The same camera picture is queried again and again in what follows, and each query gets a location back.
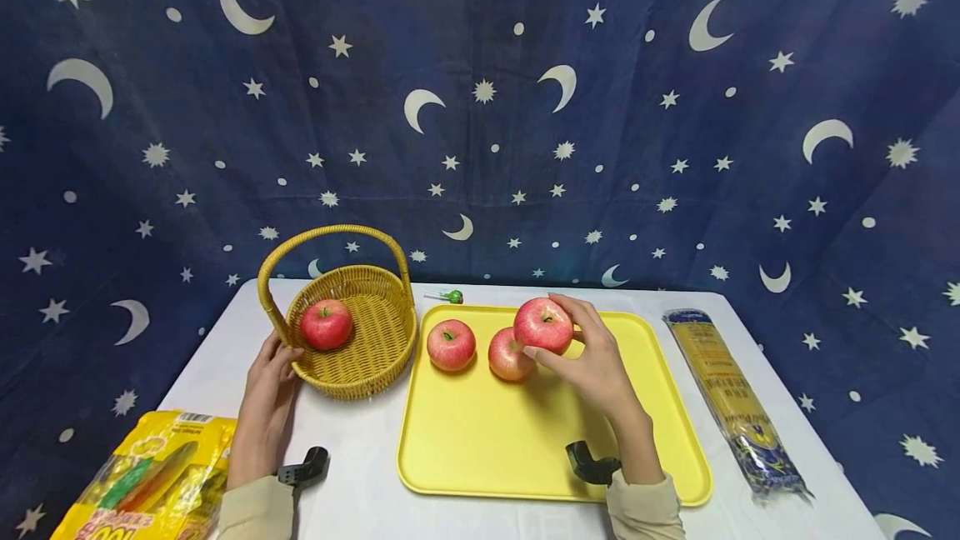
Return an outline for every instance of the red apple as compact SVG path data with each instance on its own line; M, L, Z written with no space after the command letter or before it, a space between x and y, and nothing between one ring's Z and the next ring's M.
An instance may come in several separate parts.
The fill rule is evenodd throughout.
M513 334L520 344L539 346L563 355L573 340L573 321L549 298L528 300L513 318Z
M426 337L426 354L443 371L465 368L478 349L473 330L458 319L448 319L433 326Z
M332 298L310 305L301 317L301 333L310 346L321 351L338 348L353 331L353 315L346 305Z
M523 380L537 365L534 359L523 354L523 345L513 337L513 327L493 334L487 361L491 371L507 382Z

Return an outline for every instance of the pasta package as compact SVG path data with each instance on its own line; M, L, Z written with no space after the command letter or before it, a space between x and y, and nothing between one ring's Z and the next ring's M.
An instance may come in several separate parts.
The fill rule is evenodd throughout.
M52 540L202 540L227 485L236 421L150 412L67 511Z
M687 358L753 496L760 502L778 492L812 496L708 315L684 308L666 312L663 319Z

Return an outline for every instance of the person's left hand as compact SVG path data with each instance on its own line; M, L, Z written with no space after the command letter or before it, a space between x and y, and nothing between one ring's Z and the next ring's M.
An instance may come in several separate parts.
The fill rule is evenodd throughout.
M230 447L227 490L277 471L280 439L297 387L290 363L303 349L283 346L272 332L247 372L233 445Z

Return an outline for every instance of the basket handle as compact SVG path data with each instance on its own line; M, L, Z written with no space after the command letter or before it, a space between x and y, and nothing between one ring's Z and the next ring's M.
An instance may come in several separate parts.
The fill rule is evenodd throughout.
M282 339L285 344L289 345L291 343L290 327L287 325L287 320L284 318L283 313L281 313L277 307L277 302L273 301L273 295L270 293L269 287L270 274L273 273L273 268L277 266L280 258L285 257L287 253L297 246L312 241L314 238L340 233L366 234L386 244L387 248L390 248L390 251L393 253L393 258L397 260L397 266L400 268L400 281L403 282L404 292L407 294L407 298L409 298L411 302L413 301L414 292L410 287L410 272L407 270L407 260L403 256L403 250L400 250L400 245L397 244L397 241L394 241L392 237L387 236L384 232L375 230L372 227L367 227L366 225L345 224L327 225L302 232L302 234L291 237L288 241L274 248L272 253L264 258L263 264L260 266L260 273L257 275L257 293L260 296L260 305L263 307L263 310L267 312L267 317L270 318L274 329L277 330L280 339Z

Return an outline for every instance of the white tablecloth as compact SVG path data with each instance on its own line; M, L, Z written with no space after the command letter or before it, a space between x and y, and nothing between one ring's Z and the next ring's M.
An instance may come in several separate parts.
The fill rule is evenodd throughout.
M286 307L305 281L273 280L277 305ZM414 283L417 314L437 301L423 298L429 283ZM516 307L548 288L459 286L466 302ZM802 410L770 368L727 300L705 292L564 289L601 311L636 313L650 322L661 343L684 405L713 470L713 496L703 507L682 510L691 540L778 538L883 540L857 492L844 477ZM710 415L661 316L671 308L701 308L720 330L790 457L816 500L782 497L759 507ZM235 418L246 371L271 330L259 306L255 281L245 283L183 369L160 408L179 408ZM585 540L613 538L602 504L429 497L407 490L397 475L397 444L409 368L385 393L361 402L336 402L304 387L297 399L285 463L299 463L314 445L330 451L327 481L304 492L299 538L367 540L496 538Z

